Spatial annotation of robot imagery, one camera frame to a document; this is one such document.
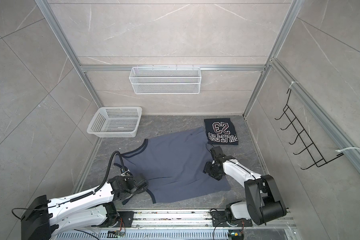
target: black wire rack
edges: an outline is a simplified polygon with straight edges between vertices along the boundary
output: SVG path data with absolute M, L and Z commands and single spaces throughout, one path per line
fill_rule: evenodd
M 296 141 L 298 140 L 298 138 L 300 138 L 300 140 L 301 140 L 302 143 L 304 144 L 304 149 L 303 149 L 303 150 L 301 150 L 299 153 L 293 153 L 293 154 L 294 154 L 294 155 L 299 155 L 299 154 L 301 154 L 303 151 L 307 150 L 308 153 L 309 153 L 309 155 L 311 156 L 314 164 L 312 164 L 312 165 L 310 165 L 310 166 L 308 166 L 308 167 L 306 167 L 306 168 L 302 168 L 302 167 L 301 167 L 301 169 L 302 169 L 302 170 L 306 170 L 306 169 L 308 169 L 308 168 L 310 168 L 310 167 L 312 167 L 312 166 L 314 166 L 314 165 L 316 165 L 317 167 L 321 167 L 321 166 L 323 166 L 323 165 L 325 165 L 325 164 L 330 163 L 331 161 L 335 160 L 336 158 L 339 158 L 339 157 L 343 156 L 344 154 L 343 154 L 343 153 L 340 153 L 340 154 L 336 155 L 335 158 L 333 158 L 333 159 L 331 159 L 331 160 L 329 160 L 329 161 L 327 161 L 327 160 L 323 157 L 323 155 L 321 154 L 321 152 L 319 151 L 319 149 L 316 147 L 316 144 L 313 142 L 312 138 L 310 137 L 310 135 L 308 134 L 308 132 L 305 130 L 304 126 L 301 124 L 301 122 L 299 121 L 299 119 L 296 117 L 296 115 L 293 113 L 292 109 L 291 109 L 291 108 L 289 107 L 289 105 L 288 105 L 289 97 L 291 96 L 291 89 L 288 89 L 287 94 L 288 94 L 288 99 L 287 99 L 287 103 L 285 104 L 285 107 L 283 108 L 283 114 L 282 114 L 279 118 L 275 118 L 275 120 L 280 120 L 280 119 L 285 115 L 285 116 L 288 118 L 288 120 L 289 120 L 289 125 L 288 125 L 286 128 L 284 128 L 284 129 L 282 129 L 282 128 L 280 128 L 280 129 L 284 131 L 284 130 L 286 130 L 289 126 L 292 126 L 292 127 L 294 128 L 294 130 L 296 131 L 296 133 L 297 133 L 297 136 L 296 136 L 296 138 L 295 138 L 295 141 L 294 141 L 293 143 L 290 143 L 290 142 L 289 142 L 289 144 L 290 144 L 290 145 L 295 144 Z M 288 114 L 286 114 L 286 112 L 287 112 L 288 109 L 290 110 L 290 112 L 291 112 L 292 115 L 293 115 L 293 117 L 291 117 L 292 120 L 291 120 L 291 118 L 288 116 Z M 301 131 L 298 131 L 297 128 L 296 128 L 296 127 L 298 127 L 298 125 L 295 126 L 293 122 L 295 122 L 295 124 L 299 124 L 299 125 L 301 126 L 302 130 L 301 130 Z M 305 134 L 309 137 L 309 140 L 310 140 L 311 143 L 308 144 L 307 142 L 305 142 L 305 141 L 303 140 L 303 138 L 301 137 L 301 135 L 302 135 L 303 133 L 305 133 Z M 311 146 L 314 147 L 314 148 L 317 150 L 317 152 L 319 153 L 319 155 L 320 155 L 320 159 L 319 159 L 318 161 L 315 160 L 315 158 L 312 156 L 312 152 L 309 150 L 309 147 L 311 147 Z

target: tiled wall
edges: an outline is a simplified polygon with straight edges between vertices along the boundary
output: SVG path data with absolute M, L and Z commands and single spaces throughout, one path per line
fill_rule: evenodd
M 360 147 L 360 0 L 306 0 L 278 59 Z M 297 134 L 291 126 L 281 130 L 288 119 L 275 120 L 283 113 L 287 90 L 288 84 L 272 70 L 249 113 L 267 168 L 303 239 L 360 239 L 360 174 L 345 156 L 301 169 L 313 161 L 307 151 L 293 154 L 304 146 L 300 139 L 289 144 Z M 334 158 L 337 146 L 294 93 L 289 106 L 325 159 Z
M 36 3 L 0 1 L 0 240 L 20 239 L 12 208 L 70 194 L 96 110 Z
M 290 0 L 50 0 L 82 64 L 265 64 Z M 126 72 L 89 72 L 106 106 L 242 114 L 260 72 L 203 72 L 200 94 L 136 95 Z

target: black hook rack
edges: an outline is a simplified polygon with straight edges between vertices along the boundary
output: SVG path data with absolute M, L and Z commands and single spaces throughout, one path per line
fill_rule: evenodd
M 336 158 L 339 158 L 339 157 L 343 156 L 344 154 L 343 154 L 343 153 L 340 153 L 340 154 L 336 155 L 335 158 L 333 158 L 333 159 L 331 159 L 331 160 L 329 160 L 329 161 L 327 161 L 327 160 L 323 157 L 323 155 L 321 154 L 321 152 L 319 151 L 319 149 L 316 147 L 316 144 L 313 142 L 311 136 L 310 136 L 310 135 L 308 134 L 308 132 L 305 130 L 304 126 L 301 124 L 301 122 L 299 121 L 299 119 L 296 117 L 295 113 L 293 113 L 292 109 L 288 106 L 289 97 L 291 96 L 291 89 L 288 89 L 287 94 L 288 94 L 288 93 L 289 93 L 289 95 L 288 95 L 287 103 L 285 104 L 285 107 L 283 108 L 283 114 L 282 114 L 279 118 L 275 118 L 275 120 L 280 120 L 281 117 L 282 117 L 283 115 L 285 115 L 285 116 L 288 118 L 288 120 L 289 120 L 290 123 L 289 123 L 289 125 L 288 125 L 286 128 L 284 128 L 284 129 L 280 128 L 280 129 L 281 129 L 281 130 L 286 130 L 289 126 L 292 125 L 293 128 L 295 129 L 296 133 L 298 134 L 298 135 L 296 136 L 296 138 L 295 138 L 295 141 L 294 141 L 293 143 L 290 143 L 290 142 L 289 142 L 289 144 L 291 144 L 291 145 L 295 144 L 296 141 L 297 141 L 297 139 L 298 139 L 298 137 L 300 138 L 300 140 L 301 140 L 302 143 L 304 144 L 304 149 L 303 149 L 303 150 L 301 150 L 299 153 L 293 153 L 293 154 L 294 154 L 294 155 L 299 155 L 299 154 L 302 153 L 303 151 L 307 150 L 308 153 L 309 153 L 309 155 L 311 156 L 314 164 L 312 164 L 312 165 L 310 165 L 310 166 L 308 166 L 308 167 L 306 167 L 306 168 L 302 168 L 302 167 L 301 167 L 301 169 L 302 169 L 302 170 L 306 170 L 306 169 L 308 169 L 308 168 L 310 168 L 310 167 L 312 167 L 312 166 L 314 166 L 314 165 L 316 165 L 317 167 L 321 167 L 321 166 L 323 166 L 323 165 L 325 165 L 325 164 L 327 164 L 327 163 L 330 163 L 331 161 L 335 160 Z M 292 120 L 291 120 L 291 119 L 289 118 L 289 116 L 286 114 L 286 111 L 287 111 L 288 109 L 289 109 L 289 110 L 291 111 L 291 113 L 293 114 L 293 119 L 292 119 Z M 293 124 L 294 121 L 295 121 L 295 122 L 297 121 L 297 122 L 301 125 L 302 131 L 299 132 L 299 131 L 296 129 L 296 126 Z M 311 143 L 308 144 L 308 145 L 307 145 L 306 142 L 304 142 L 304 140 L 303 140 L 302 137 L 301 137 L 301 134 L 302 134 L 303 132 L 305 132 L 305 133 L 307 134 L 307 136 L 309 137 L 309 139 L 311 140 Z M 314 157 L 312 156 L 312 153 L 311 153 L 311 152 L 309 151 L 309 149 L 308 149 L 308 148 L 309 148 L 310 146 L 312 146 L 312 145 L 316 148 L 316 150 L 317 150 L 318 153 L 320 154 L 321 159 L 318 160 L 318 161 L 315 161 Z

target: gray tank top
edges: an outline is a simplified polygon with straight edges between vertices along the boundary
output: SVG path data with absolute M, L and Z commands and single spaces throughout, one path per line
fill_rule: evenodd
M 217 181 L 203 173 L 205 163 L 212 161 L 207 142 L 199 127 L 145 139 L 122 157 L 132 175 L 141 173 L 148 180 L 153 203 L 177 202 L 231 189 L 225 177 Z M 114 164 L 120 166 L 120 159 L 115 158 Z

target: plastic basket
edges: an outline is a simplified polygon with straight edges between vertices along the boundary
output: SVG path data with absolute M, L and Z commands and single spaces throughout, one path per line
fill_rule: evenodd
M 87 132 L 98 137 L 135 137 L 141 107 L 102 107 L 93 116 Z
M 134 67 L 129 75 L 136 94 L 200 93 L 198 67 Z

